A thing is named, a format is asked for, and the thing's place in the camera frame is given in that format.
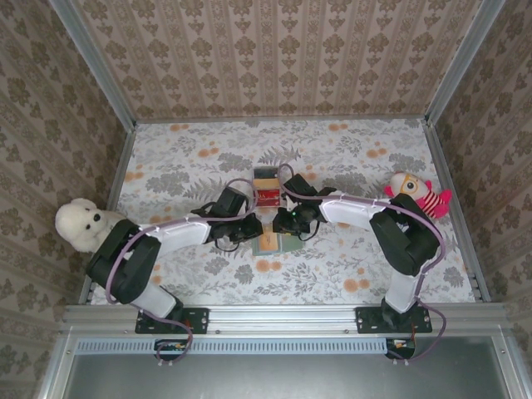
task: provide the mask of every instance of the small box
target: small box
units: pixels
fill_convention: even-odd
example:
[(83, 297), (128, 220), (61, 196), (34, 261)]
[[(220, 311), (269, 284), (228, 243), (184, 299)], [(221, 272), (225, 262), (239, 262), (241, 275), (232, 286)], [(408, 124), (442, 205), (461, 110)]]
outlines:
[(277, 177), (277, 168), (254, 168), (253, 184), (259, 192), (259, 202), (257, 203), (257, 206), (279, 207), (281, 205), (281, 189)]
[(253, 256), (284, 254), (291, 251), (299, 251), (304, 246), (304, 242), (298, 237), (274, 233), (271, 224), (264, 225), (263, 230), (263, 235), (252, 241)]

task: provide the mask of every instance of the floral carpet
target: floral carpet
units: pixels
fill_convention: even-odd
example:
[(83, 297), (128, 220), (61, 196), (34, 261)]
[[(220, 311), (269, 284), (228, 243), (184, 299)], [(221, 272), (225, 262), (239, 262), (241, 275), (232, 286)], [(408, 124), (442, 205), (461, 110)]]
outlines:
[[(395, 171), (440, 185), (418, 120), (261, 121), (139, 125), (118, 210), (156, 224), (216, 200), (226, 182), (256, 166), (288, 162), (320, 190), (381, 198)], [(237, 188), (250, 194), (244, 184)], [(263, 219), (275, 209), (260, 209)], [(436, 221), (446, 258), (425, 280), (428, 303), (474, 302), (466, 267), (446, 216)], [(251, 243), (224, 253), (212, 244), (158, 259), (152, 281), (187, 305), (379, 303), (391, 267), (371, 232), (322, 224), (303, 249), (254, 257)], [(106, 303), (98, 287), (92, 303)]]

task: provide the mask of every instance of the wire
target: wire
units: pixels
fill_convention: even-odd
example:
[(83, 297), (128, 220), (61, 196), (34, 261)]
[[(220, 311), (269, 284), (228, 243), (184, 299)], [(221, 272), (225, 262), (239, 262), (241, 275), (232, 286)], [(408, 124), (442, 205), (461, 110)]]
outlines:
[[(424, 226), (426, 226), (436, 237), (436, 239), (438, 240), (438, 243), (440, 244), (440, 253), (438, 254), (438, 256), (436, 257), (435, 260), (433, 260), (430, 264), (428, 264), (427, 266), (425, 266), (425, 268), (423, 268), (420, 273), (421, 273), (421, 276), (417, 282), (417, 285), (416, 285), (416, 291), (414, 292), (414, 299), (425, 309), (431, 311), (431, 312), (434, 312), (436, 313), (438, 316), (441, 317), (441, 320), (442, 320), (442, 325), (441, 325), (441, 329), (440, 331), (438, 332), (438, 335), (436, 336), (436, 339), (435, 341), (429, 346), (428, 349), (426, 349), (423, 353), (411, 358), (411, 359), (408, 359), (409, 362), (414, 362), (415, 360), (419, 360), (421, 358), (423, 358), (424, 356), (426, 356), (426, 354), (431, 351), (432, 349), (434, 349), (434, 347), (436, 347), (436, 345), (440, 342), (441, 340), (441, 337), (443, 336), (443, 333), (445, 332), (446, 330), (446, 327), (447, 327), (447, 319), (446, 317), (444, 316), (444, 314), (442, 312), (440, 312), (439, 310), (437, 309), (434, 309), (433, 307), (423, 303), (419, 297), (420, 295), (420, 292), (421, 292), (421, 286), (423, 285), (423, 281), (425, 280), (425, 276), (426, 274), (432, 270), (440, 261), (442, 261), (442, 259), (446, 256), (446, 243), (445, 243), (445, 240), (443, 239), (440, 231), (431, 223), (429, 222), (428, 220), (426, 220), (425, 218), (421, 217), (420, 215), (418, 214), (415, 214), (414, 212), (411, 212), (410, 210), (408, 209), (404, 209), (404, 208), (401, 208), (400, 206), (395, 206), (394, 204), (389, 204), (387, 202), (384, 202), (384, 201), (379, 201), (379, 200), (376, 200), (376, 199), (368, 199), (368, 198), (361, 198), (361, 197), (357, 197), (357, 196), (354, 196), (354, 195), (346, 195), (346, 194), (341, 194), (341, 195), (327, 195), (327, 196), (308, 196), (308, 195), (300, 195), (300, 194), (297, 194), (297, 193), (294, 193), (293, 191), (287, 189), (285, 186), (284, 186), (284, 183), (281, 181), (281, 172), (283, 169), (288, 169), (290, 170), (290, 173), (292, 174), (292, 177), (294, 175), (294, 172), (293, 172), (293, 167), (289, 164), (286, 164), (286, 163), (282, 163), (279, 165), (278, 167), (278, 179), (279, 179), (279, 186), (281, 188), (281, 190), (283, 192), (285, 192), (286, 194), (288, 195), (291, 195), (292, 197), (295, 197), (295, 198), (299, 198), (301, 200), (351, 200), (351, 201), (354, 201), (354, 202), (358, 202), (358, 203), (361, 203), (361, 204), (370, 204), (371, 206), (383, 206), (383, 207), (386, 207), (386, 208), (389, 208), (389, 209), (393, 209), (395, 210), (396, 212), (399, 212), (399, 213), (402, 213), (402, 214), (405, 214), (407, 216), (410, 216), (412, 217), (413, 219), (417, 220), (418, 222), (422, 223)], [(397, 356), (398, 358), (400, 359), (403, 359), (401, 356), (397, 355), (396, 353), (392, 352), (392, 351), (389, 351), (391, 354), (393, 354), (394, 356)]]
[(299, 238), (301, 241), (303, 241), (303, 242), (305, 242), (305, 241), (309, 241), (310, 239), (313, 239), (314, 237), (316, 237), (316, 234), (318, 233), (318, 230), (319, 230), (319, 221), (318, 221), (318, 223), (316, 224), (316, 229), (314, 230), (313, 235), (311, 235), (310, 237), (307, 237), (306, 239), (302, 239), (302, 238), (301, 238), (301, 234), (299, 234), (299, 235), (298, 235), (298, 238)]
[(220, 251), (223, 251), (223, 252), (226, 252), (226, 253), (230, 254), (231, 252), (234, 252), (234, 251), (236, 251), (236, 250), (239, 248), (240, 243), (237, 243), (237, 244), (236, 244), (236, 247), (234, 247), (233, 249), (222, 249), (222, 248), (220, 248), (220, 247), (218, 246), (218, 240), (216, 239), (216, 240), (214, 241), (214, 246), (215, 246), (217, 249), (219, 249)]
[[(131, 239), (127, 242), (127, 244), (124, 246), (124, 248), (122, 248), (122, 250), (118, 254), (118, 257), (116, 258), (116, 260), (113, 263), (113, 266), (111, 268), (111, 271), (109, 272), (109, 277), (107, 278), (107, 281), (106, 281), (106, 299), (107, 299), (107, 302), (108, 303), (118, 303), (118, 301), (115, 300), (111, 296), (111, 286), (112, 286), (113, 280), (114, 280), (114, 278), (116, 276), (116, 271), (120, 267), (121, 261), (124, 258), (124, 256), (126, 256), (127, 252), (130, 250), (130, 248), (133, 246), (133, 244), (140, 237), (142, 237), (143, 235), (151, 233), (152, 231), (157, 230), (157, 229), (165, 229), (165, 228), (168, 228), (168, 227), (177, 227), (177, 226), (181, 226), (182, 224), (188, 224), (190, 222), (195, 222), (195, 221), (203, 221), (203, 222), (232, 222), (232, 221), (235, 221), (235, 220), (244, 219), (248, 215), (252, 214), (254, 212), (255, 208), (257, 207), (257, 203), (259, 202), (259, 192), (257, 191), (257, 188), (255, 187), (253, 182), (251, 180), (247, 180), (247, 179), (240, 179), (240, 178), (232, 179), (231, 181), (229, 181), (227, 183), (227, 185), (225, 187), (229, 187), (230, 185), (232, 185), (233, 183), (235, 183), (237, 181), (242, 181), (242, 182), (250, 185), (251, 189), (253, 190), (253, 195), (254, 195), (253, 204), (243, 214), (240, 214), (240, 215), (237, 215), (237, 216), (232, 216), (232, 217), (229, 217), (229, 218), (200, 218), (200, 217), (194, 217), (194, 218), (183, 218), (183, 219), (171, 220), (170, 222), (166, 222), (166, 223), (163, 223), (163, 224), (157, 224), (157, 225), (150, 226), (150, 227), (148, 227), (146, 229), (143, 229), (143, 230), (139, 231), (137, 234), (135, 234), (133, 237), (131, 237)], [(190, 328), (185, 326), (183, 323), (176, 322), (175, 320), (168, 320), (168, 319), (165, 319), (165, 318), (158, 318), (154, 314), (152, 314), (150, 312), (147, 312), (144, 309), (140, 309), (140, 310), (143, 311), (144, 314), (148, 315), (150, 318), (153, 318), (154, 320), (156, 320), (156, 321), (158, 321), (160, 323), (173, 324), (175, 326), (183, 328), (187, 332), (187, 334), (189, 336), (188, 337), (187, 346), (185, 347), (185, 350), (175, 359), (175, 362), (180, 361), (186, 355), (186, 353), (190, 349), (190, 346), (192, 345), (192, 339), (193, 339), (192, 330), (190, 330)], [(161, 360), (160, 356), (159, 356), (160, 348), (158, 348), (157, 352), (158, 352), (158, 355), (157, 355), (158, 356), (158, 360), (160, 361)]]
[[(181, 360), (183, 360), (183, 357), (186, 356), (187, 352), (190, 350), (190, 348), (192, 347), (192, 342), (194, 341), (194, 334), (192, 333), (192, 329), (188, 326), (186, 326), (185, 324), (183, 323), (180, 323), (180, 322), (177, 322), (175, 320), (168, 320), (166, 318), (158, 318), (157, 316), (155, 316), (153, 313), (150, 313), (148, 312), (147, 310), (144, 310), (142, 308), (139, 308), (138, 306), (136, 305), (132, 305), (134, 306), (135, 308), (139, 309), (141, 312), (143, 312), (146, 316), (148, 316), (149, 318), (153, 318), (154, 320), (156, 320), (157, 322), (160, 322), (160, 323), (167, 323), (167, 324), (173, 324), (177, 327), (180, 327), (180, 328), (183, 328), (188, 337), (187, 337), (187, 343), (186, 343), (186, 346), (185, 346), (185, 349), (183, 349), (183, 352), (176, 358), (174, 359), (172, 362), (180, 362)], [(163, 362), (163, 359), (160, 358), (160, 350), (163, 348), (163, 347), (167, 347), (171, 345), (171, 342), (163, 342), (161, 343), (158, 347), (157, 347), (157, 352), (155, 352), (155, 357), (157, 358), (157, 360), (159, 362)]]

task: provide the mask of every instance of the stuffed toy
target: stuffed toy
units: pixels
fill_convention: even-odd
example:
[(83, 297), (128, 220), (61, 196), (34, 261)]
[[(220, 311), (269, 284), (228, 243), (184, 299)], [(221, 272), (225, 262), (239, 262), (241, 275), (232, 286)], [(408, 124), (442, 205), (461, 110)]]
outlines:
[(73, 199), (56, 213), (56, 230), (80, 252), (96, 252), (115, 224), (126, 217), (110, 210), (101, 210), (88, 199)]
[(390, 180), (390, 185), (384, 188), (386, 195), (395, 197), (403, 193), (410, 195), (421, 209), (431, 218), (443, 218), (449, 212), (449, 201), (452, 198), (451, 190), (443, 190), (439, 195), (432, 191), (430, 180), (423, 180), (408, 173), (395, 173)]

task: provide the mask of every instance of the aluminum frame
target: aluminum frame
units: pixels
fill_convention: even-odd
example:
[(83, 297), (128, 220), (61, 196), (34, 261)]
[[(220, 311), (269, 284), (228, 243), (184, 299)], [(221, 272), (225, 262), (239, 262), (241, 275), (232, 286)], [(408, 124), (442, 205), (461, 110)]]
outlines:
[[(195, 339), (225, 338), (324, 338), (390, 337), (390, 334), (358, 334), (355, 308), (352, 305), (277, 305), (277, 306), (207, 306), (210, 310), (209, 331)], [(439, 303), (447, 319), (446, 337), (492, 337), (498, 361), (512, 399), (528, 397), (530, 380), (520, 369), (519, 353), (512, 347), (510, 322), (502, 303)], [(64, 324), (52, 354), (39, 399), (62, 399), (76, 357), (78, 340), (87, 337), (136, 339), (137, 311), (129, 306), (69, 306)], [(434, 337), (441, 328), (441, 319), (431, 313)], [(393, 337), (407, 337), (394, 334)], [(142, 337), (185, 337), (176, 335), (146, 335)]]
[(267, 121), (356, 121), (356, 120), (381, 120), (390, 121), (392, 119), (423, 119), (422, 114), (385, 114), (385, 115), (279, 115), (279, 116), (225, 116), (220, 118), (179, 118), (179, 119), (139, 119), (139, 125), (156, 125), (160, 123), (199, 123), (199, 122), (267, 122)]
[(474, 280), (478, 285), (480, 291), (480, 300), (483, 302), (490, 302), (491, 296), (488, 291), (488, 286), (484, 279), (484, 274), (480, 268), (479, 259), (476, 256), (475, 247), (467, 228), (466, 218), (458, 201), (458, 194), (456, 193), (455, 185), (452, 182), (451, 172), (446, 163), (443, 149), (441, 148), (440, 139), (436, 133), (436, 128), (431, 121), (423, 123), (423, 130), (425, 131), (426, 142), (431, 151), (434, 168), (438, 174), (438, 179), (443, 188), (452, 191), (453, 200), (449, 203), (449, 216), (456, 234), (456, 241), (460, 247), (462, 258), (466, 267), (474, 274)]
[(440, 119), (504, 4), (505, 0), (486, 0), (479, 6), (479, 10), (464, 35), (453, 61), (447, 68), (446, 75), (426, 110), (428, 119), (432, 123), (436, 124)]
[[(122, 190), (122, 185), (124, 185), (124, 178), (126, 177), (127, 166), (130, 162), (131, 153), (133, 152), (135, 138), (136, 131), (132, 131), (127, 135), (126, 140), (124, 141), (124, 147), (122, 148), (120, 160), (118, 161), (118, 166), (116, 167), (115, 179), (113, 180), (113, 185), (111, 186), (111, 191), (109, 192), (109, 198), (107, 199), (106, 208), (108, 210), (116, 210), (116, 206), (118, 205), (118, 199), (120, 198), (120, 192)], [(78, 304), (84, 305), (87, 303), (92, 289), (93, 285), (91, 278), (89, 276), (85, 276), (80, 297), (77, 301)]]
[(106, 58), (94, 45), (91, 35), (83, 23), (83, 18), (71, 0), (50, 0), (50, 3), (129, 135), (135, 129), (133, 112), (109, 71)]

